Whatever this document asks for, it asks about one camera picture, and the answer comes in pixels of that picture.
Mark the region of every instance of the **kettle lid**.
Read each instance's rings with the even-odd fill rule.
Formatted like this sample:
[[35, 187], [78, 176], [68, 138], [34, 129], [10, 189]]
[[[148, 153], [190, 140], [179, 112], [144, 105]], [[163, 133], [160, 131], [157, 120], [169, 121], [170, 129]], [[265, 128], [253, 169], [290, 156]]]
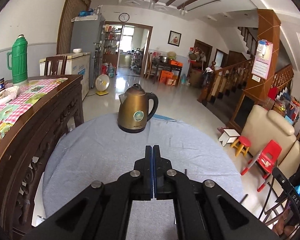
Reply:
[[144, 95], [146, 92], [142, 89], [142, 87], [139, 84], [134, 84], [132, 87], [129, 87], [127, 89], [126, 93], [132, 95]]

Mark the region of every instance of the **gray tablecloth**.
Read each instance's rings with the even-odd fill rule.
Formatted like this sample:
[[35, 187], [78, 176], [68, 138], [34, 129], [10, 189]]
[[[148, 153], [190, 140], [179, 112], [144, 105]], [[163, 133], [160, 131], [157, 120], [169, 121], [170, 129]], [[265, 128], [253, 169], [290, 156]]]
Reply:
[[[146, 129], [129, 134], [117, 114], [90, 120], [65, 136], [52, 153], [43, 178], [43, 204], [49, 217], [92, 181], [109, 183], [144, 158], [145, 146], [160, 146], [161, 156], [196, 181], [212, 179], [236, 200], [243, 197], [240, 174], [209, 136], [179, 121], [152, 118]], [[126, 239], [176, 240], [172, 200], [133, 202]]]

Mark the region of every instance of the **kettle sticker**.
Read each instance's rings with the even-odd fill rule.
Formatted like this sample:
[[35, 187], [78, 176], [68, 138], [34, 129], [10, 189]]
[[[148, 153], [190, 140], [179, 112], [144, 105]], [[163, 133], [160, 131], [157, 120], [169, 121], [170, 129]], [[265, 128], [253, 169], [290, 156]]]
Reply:
[[137, 112], [134, 113], [133, 119], [136, 120], [136, 121], [141, 121], [144, 116], [145, 115], [142, 111], [137, 111]]

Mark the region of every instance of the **red stool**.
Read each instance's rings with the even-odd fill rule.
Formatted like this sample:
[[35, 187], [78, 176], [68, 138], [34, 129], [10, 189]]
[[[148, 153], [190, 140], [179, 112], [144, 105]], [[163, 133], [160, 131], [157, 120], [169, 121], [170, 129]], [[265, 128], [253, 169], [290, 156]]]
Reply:
[[267, 184], [267, 179], [274, 168], [274, 164], [278, 159], [281, 150], [281, 146], [276, 141], [271, 140], [262, 151], [259, 151], [258, 154], [248, 162], [248, 166], [241, 172], [241, 175], [244, 175], [255, 162], [258, 162], [267, 172], [266, 175], [262, 176], [266, 181], [258, 188], [258, 192], [260, 192]]
[[235, 152], [235, 156], [237, 157], [241, 152], [243, 153], [243, 156], [246, 156], [250, 146], [251, 142], [249, 141], [249, 139], [241, 135], [237, 138], [236, 141], [232, 143], [230, 147], [237, 149], [237, 151]]

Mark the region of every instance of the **leather headrest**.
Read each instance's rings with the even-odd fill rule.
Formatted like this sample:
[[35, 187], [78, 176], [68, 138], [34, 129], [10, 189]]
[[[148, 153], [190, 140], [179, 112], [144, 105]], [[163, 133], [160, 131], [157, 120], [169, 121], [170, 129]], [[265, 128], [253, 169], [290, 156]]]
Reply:
[[278, 126], [288, 136], [294, 134], [293, 126], [287, 120], [285, 120], [285, 118], [282, 117], [279, 113], [277, 113], [274, 110], [270, 110], [268, 111], [267, 115], [270, 121], [273, 122], [276, 126]]

